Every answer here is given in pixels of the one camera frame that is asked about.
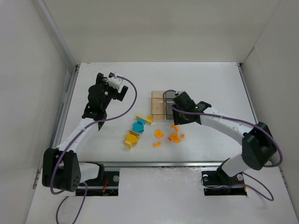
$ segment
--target cable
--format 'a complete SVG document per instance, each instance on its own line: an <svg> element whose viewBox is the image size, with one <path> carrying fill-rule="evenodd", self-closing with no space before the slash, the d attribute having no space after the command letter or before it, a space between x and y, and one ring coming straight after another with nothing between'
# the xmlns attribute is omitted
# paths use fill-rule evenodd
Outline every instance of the cable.
<svg viewBox="0 0 299 224"><path fill-rule="evenodd" d="M80 132L79 132L79 133L78 133L78 134L77 134L77 135L70 141L70 143L65 147L64 151L61 153L61 156L58 158L58 161L57 161L57 163L56 163L56 165L55 165L55 167L54 167L54 170L53 170L53 173L52 173L52 177L51 177L51 181L50 181L50 191L51 191L52 194L54 194L54 195L58 195L58 194L60 194L60 193L63 192L63 190L61 190L61 191L59 191L59 192L55 192L55 191L53 190L53 185L54 185L55 175L56 175L56 172L57 172L57 170L58 170L59 164L61 163L61 161L62 161L62 159L63 159L65 153L66 153L67 150L70 148L70 146L75 142L75 140L76 140L76 139L77 139L77 138L84 132L84 129L87 129L87 128L89 128L91 125L94 125L94 124L97 124L97 123L100 123L100 122L105 122L105 121L110 121L110 120L118 119L118 118L124 116L125 114L127 114L127 113L132 109L132 107L134 106L134 104L135 104L135 102L136 102L136 99L137 99L137 89L136 89L135 85L134 85L129 79L127 79L127 78L125 78L125 77L118 76L118 78L121 78L121 79L123 79L123 80L126 80L127 82L129 82L129 83L133 86L133 88L134 88L134 90L135 90L135 98L134 98L134 101L133 101L132 105L129 107L129 109L127 109L127 110L126 110L124 113L122 113L121 115L118 115L118 116L113 117L113 118L108 118L108 119L103 119L103 120L97 120L97 121L94 121L94 122L92 122L92 123L86 125L86 126L83 128L83 130L81 130L81 131L80 131Z"/></svg>
<svg viewBox="0 0 299 224"><path fill-rule="evenodd" d="M221 118L221 119L226 119L226 120L232 120L232 121L236 121L236 122L240 122L240 123L244 123L244 124L247 124L247 125L250 125L256 129L258 129L259 131L261 131L264 135L266 135L267 138L269 138L275 148L277 149L278 151L278 154L279 154L279 161L277 164L275 165L266 165L264 167L277 167L279 166L282 161L283 161L283 155L282 155L282 152L281 152L281 149L279 148L277 142L273 139L273 137L271 135L269 135L265 130L263 130L262 128L260 128L259 126L255 125L255 124L252 124L248 121L245 121L245 120L241 120L241 119L235 119L235 118L230 118L230 117L226 117L226 116L221 116L221 115L217 115L217 114L211 114L211 113L200 113L200 112L186 112L186 111L181 111L177 108L174 108L172 105L170 105L167 100L166 100L166 93L168 92L176 92L175 90L167 90L163 93L163 99L164 99L164 102L166 103L166 105L170 106L174 111L176 112L179 112L179 113L183 113L183 114L188 114L188 115L203 115L203 116L211 116L211 117L217 117L217 118ZM259 192L257 189L255 189L254 187L251 187L250 185L247 185L247 184L243 184L243 183L240 183L240 184L235 184L235 185L231 185L231 186L226 186L226 187L212 187L212 189L215 189L215 190L221 190L221 189L228 189L228 188L232 188L234 186L246 186L248 188L251 188L252 190L254 190L256 193L258 193L259 195L261 195L262 197L264 197L265 199L269 200L269 201L274 201L274 197L273 197L273 194L271 193L271 191L262 183L260 182L259 180L257 180L256 178L246 174L243 172L243 174L245 174L246 176L250 177L251 179L255 180L256 182L258 182L259 184L261 184L270 194L271 198L268 198L267 196L265 196L264 194L262 194L261 192Z"/></svg>
<svg viewBox="0 0 299 224"><path fill-rule="evenodd" d="M105 185L104 185L103 188L102 188L103 196L104 196L104 194L105 194L105 191L106 191L106 187L107 187L107 185L108 185L108 182L109 182L108 177L106 177L106 179L105 179Z"/></svg>
<svg viewBox="0 0 299 224"><path fill-rule="evenodd" d="M97 121L94 121L94 122L92 122L92 123L86 125L86 126L83 128L83 130L81 130L81 131L80 131L80 132L79 132L79 133L78 133L78 134L77 134L77 135L70 141L70 143L65 147L64 151L61 153L61 155L60 155L60 157L58 158L58 161L57 161L57 163L56 163L56 165L55 165L55 167L54 167L54 170L53 170L53 173L52 173L52 177L51 177L51 181L50 181L50 191L51 191L52 194L54 194L54 195L58 195L58 194L64 192L63 190L61 190L61 191L59 191L59 192L55 192L54 189L53 189L53 187L54 187L54 179L55 179L55 176L56 176L56 172L57 172L57 170L58 170L59 164L61 163L61 161L62 161L62 159L63 159L65 153L66 153L67 150L70 148L70 146L75 142L75 140L76 140L76 139L77 139L77 138L84 132L84 130L87 129L87 128L89 128L91 125L94 125L94 124L97 124L97 123L100 123L100 122L105 122L105 121L110 121L110 120L118 119L118 118L124 116L125 114L127 114L127 113L132 109L132 107L134 106L134 104L135 104L135 102L136 102L136 100L137 100L137 89L136 89L135 85L134 85L129 79L127 79L127 78L125 78L125 77L118 76L118 78L121 78L121 79L123 79L123 80L126 80L126 81L129 82L129 83L132 85L132 87L134 88L134 91L135 91L135 97L134 97L134 100L133 100L132 105L131 105L131 106L130 106L124 113L122 113L121 115L118 115L118 116L113 117L113 118L97 120ZM82 203L81 203L81 206L80 206L80 208L79 208L79 211L78 211L78 213L77 213L77 215L76 215L76 218L75 218L75 220L74 220L74 222L73 222L72 224L74 224L74 223L76 222L76 220L77 220L77 218L78 218L78 216L79 216L79 214L80 214L80 212L81 212L81 209L82 209L83 203L84 203L84 201L85 201L86 195L87 195L88 186L87 186L87 184L86 184L85 182L83 182L83 184L84 184L85 187L86 187L86 189L85 189L85 193L84 193L84 196L83 196ZM57 224L59 224L59 222L58 222L58 212L59 212L59 209L60 209L61 205L63 204L63 202L64 202L67 198L68 198L68 196L65 197L65 198L62 200L62 202L60 203L60 205L59 205L58 208L57 208L57 211L56 211L56 223L57 223Z"/></svg>
<svg viewBox="0 0 299 224"><path fill-rule="evenodd" d="M283 161L283 156L282 156L281 149L279 148L277 142L273 139L273 137L272 137L271 135L269 135L265 130L263 130L263 129L260 128L259 126L255 125L255 124L252 124L252 123L250 123L250 122L248 122L248 121L245 121L245 120L236 119L236 118L230 118L230 117L221 116L221 115L217 115L217 114L181 111L181 110L179 110L179 109L177 109L177 108L174 108L172 105L170 105L170 104L167 102L167 100L166 100L166 93L168 93L168 92L176 92L176 91L175 91L175 90L167 90L167 91L165 91L165 92L163 93L163 99L164 99L166 105L170 106L170 107L171 107L174 111L176 111L176 112L183 113L183 114L188 114L188 115L203 115L203 116L217 117L217 118L226 119L226 120L232 120L232 121L236 121L236 122L244 123L244 124L246 124L246 125L250 125L250 126L256 128L257 130L261 131L264 135L266 135L267 138L269 138L269 139L273 142L273 144L274 144L274 146L275 146L275 148L277 149L278 154L279 154L279 161L278 161L277 164L275 164L275 165L265 165L264 167L277 167L277 166L279 166L279 165L282 163L282 161Z"/></svg>
<svg viewBox="0 0 299 224"><path fill-rule="evenodd" d="M254 187L252 187L252 186L250 186L250 185L248 185L248 184L245 184L245 183L239 183L239 184L234 184L234 185L230 185L230 186L225 186L225 187L220 187L220 188L219 188L218 186L217 186L217 187L208 187L208 186L205 186L205 185L203 184L202 181L200 181L200 182L201 182L202 186L204 186L204 187L208 187L208 188L210 188L210 189L212 189L212 190L223 190L223 189L229 189L229 188L236 187L236 186L244 186L244 187L248 187L248 188L254 190L256 193L258 193L260 196L264 197L265 199L267 199L267 200L269 200L269 201L271 201L271 202L274 201L274 196L273 196L273 194L271 193L271 191L266 187L266 185L264 185L264 184L263 184L262 182L260 182L258 179L256 179L256 178L250 176L249 174L246 174L246 173L244 173L244 172L243 172L243 174L246 175L246 176L248 176L248 177L250 177L251 179L255 180L255 181L258 182L259 184L261 184L261 185L267 190L267 192L270 194L270 197L271 197L271 198L265 196L263 193L259 192L259 191L258 191L257 189L255 189Z"/></svg>
<svg viewBox="0 0 299 224"><path fill-rule="evenodd" d="M86 199L86 195L87 195L87 191L88 191L88 186L87 186L87 183L85 183L85 182L83 182L83 184L85 185L85 192L84 192L83 200L82 200L82 203L81 203L80 208L79 208L79 210L78 210L78 213L77 213L77 215L76 215L76 217L75 217L75 220L72 222L72 224L74 224L74 223L76 222L76 220L78 219L79 214L80 214L80 212L81 212L81 209L82 209L82 207L83 207L84 201L85 201L85 199ZM59 206L58 206L58 208L57 208L57 211L56 211L56 223L57 223L57 224L59 224L59 221L58 221L58 213L59 213L59 209L60 209L61 205L63 204L63 202L64 202L68 197L69 197L69 196L66 196L66 197L61 201L61 203L59 204Z"/></svg>

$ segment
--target screw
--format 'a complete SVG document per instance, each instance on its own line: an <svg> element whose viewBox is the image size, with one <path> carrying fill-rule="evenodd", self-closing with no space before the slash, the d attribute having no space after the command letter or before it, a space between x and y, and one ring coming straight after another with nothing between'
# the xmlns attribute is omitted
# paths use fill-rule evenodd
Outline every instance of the screw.
<svg viewBox="0 0 299 224"><path fill-rule="evenodd" d="M114 177L113 177L113 181L114 182L118 182L120 180L120 177L118 176L118 175L115 175Z"/></svg>
<svg viewBox="0 0 299 224"><path fill-rule="evenodd" d="M238 179L239 181L242 181L242 180L244 180L244 177L243 177L242 174L238 174L238 175L237 175L237 179Z"/></svg>
<svg viewBox="0 0 299 224"><path fill-rule="evenodd" d="M208 174L203 174L202 179L203 181L208 181L209 179L209 175Z"/></svg>

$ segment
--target white table surface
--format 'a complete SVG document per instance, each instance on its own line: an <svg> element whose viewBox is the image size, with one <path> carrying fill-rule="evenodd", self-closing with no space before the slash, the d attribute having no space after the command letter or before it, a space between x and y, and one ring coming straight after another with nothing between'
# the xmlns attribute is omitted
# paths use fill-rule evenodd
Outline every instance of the white table surface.
<svg viewBox="0 0 299 224"><path fill-rule="evenodd" d="M236 63L82 63L71 99L62 140L77 126L87 103L88 88L95 84L98 72L107 76L118 72L137 87L138 98L133 109L124 117L109 121L87 143L80 161L223 161L241 152L241 146L228 136L198 124L179 126L186 138L179 144L169 142L173 133L171 120L155 120L145 126L137 145L128 150L125 136L136 122L135 115L151 115L151 91L185 90L197 103L206 101L230 116L254 122L252 110ZM134 90L123 100L112 101L108 118L124 112L132 103ZM162 146L154 131L160 129L165 137Z"/></svg>
<svg viewBox="0 0 299 224"><path fill-rule="evenodd" d="M248 174L270 189L273 202L251 189L248 196L204 196L199 168L122 168L119 195L88 197L76 224L298 224L279 169ZM261 185L244 178L268 196ZM26 223L54 224L63 198L52 195L40 180ZM73 222L81 201L77 196L64 202L60 224Z"/></svg>
<svg viewBox="0 0 299 224"><path fill-rule="evenodd" d="M229 137L208 127L185 125L180 144L165 139L153 148L154 130L170 134L171 122L146 126L137 146L128 151L123 141L135 122L136 114L150 115L150 93L153 90L186 90L196 101L211 103L224 113L253 122L253 115L236 63L92 63L81 64L65 129L66 138L77 125L87 103L87 90L95 83L98 72L119 72L132 80L139 98L124 118L105 123L87 144L81 161L222 161L241 151ZM109 106L109 117L129 107L134 95L130 88L124 102ZM278 168L249 170L273 193L266 201L253 190L248 196L204 196L199 168L121 168L119 196L88 197L77 224L297 224L295 212ZM245 182L267 192L245 176ZM39 179L28 214L27 224L53 224L64 192L54 196ZM72 223L82 197L70 197L61 207L61 224Z"/></svg>

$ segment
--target white wall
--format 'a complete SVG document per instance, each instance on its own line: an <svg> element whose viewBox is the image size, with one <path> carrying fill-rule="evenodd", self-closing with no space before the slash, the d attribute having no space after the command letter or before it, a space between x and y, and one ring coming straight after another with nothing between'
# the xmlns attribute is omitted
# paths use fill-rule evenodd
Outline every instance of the white wall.
<svg viewBox="0 0 299 224"><path fill-rule="evenodd" d="M279 0L45 0L77 63L243 62Z"/></svg>
<svg viewBox="0 0 299 224"><path fill-rule="evenodd" d="M281 0L242 66L257 117L284 154L282 170L299 216L299 1Z"/></svg>
<svg viewBox="0 0 299 224"><path fill-rule="evenodd" d="M24 222L66 67L30 0L0 0L0 219Z"/></svg>

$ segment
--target blue block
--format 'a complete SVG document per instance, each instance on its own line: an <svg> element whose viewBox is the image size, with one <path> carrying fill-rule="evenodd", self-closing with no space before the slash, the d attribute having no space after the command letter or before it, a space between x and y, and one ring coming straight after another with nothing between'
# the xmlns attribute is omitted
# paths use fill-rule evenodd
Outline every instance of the blue block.
<svg viewBox="0 0 299 224"><path fill-rule="evenodd" d="M142 133L143 132L143 124L139 122L135 122L133 124L133 132Z"/></svg>
<svg viewBox="0 0 299 224"><path fill-rule="evenodd" d="M139 119L137 120L137 122L139 122L139 123L141 123L141 124L143 124L143 125L145 125L145 123L146 123L146 121L145 121L144 119L142 119L142 118L139 118Z"/></svg>

